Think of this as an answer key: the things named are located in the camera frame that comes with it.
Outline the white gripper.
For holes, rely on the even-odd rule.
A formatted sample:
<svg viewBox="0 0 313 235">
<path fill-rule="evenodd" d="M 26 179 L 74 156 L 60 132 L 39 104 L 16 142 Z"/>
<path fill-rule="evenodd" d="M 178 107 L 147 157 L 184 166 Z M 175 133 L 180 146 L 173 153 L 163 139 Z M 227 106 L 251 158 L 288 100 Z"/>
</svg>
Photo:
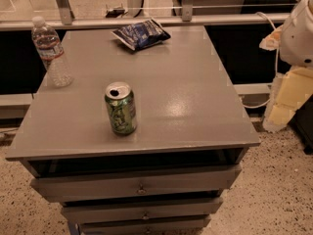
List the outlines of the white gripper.
<svg viewBox="0 0 313 235">
<path fill-rule="evenodd" d="M 259 44 L 263 50 L 280 48 L 281 59 L 292 65 L 272 83 L 263 128 L 278 132 L 313 95 L 313 0 L 301 0 L 285 20 Z"/>
</svg>

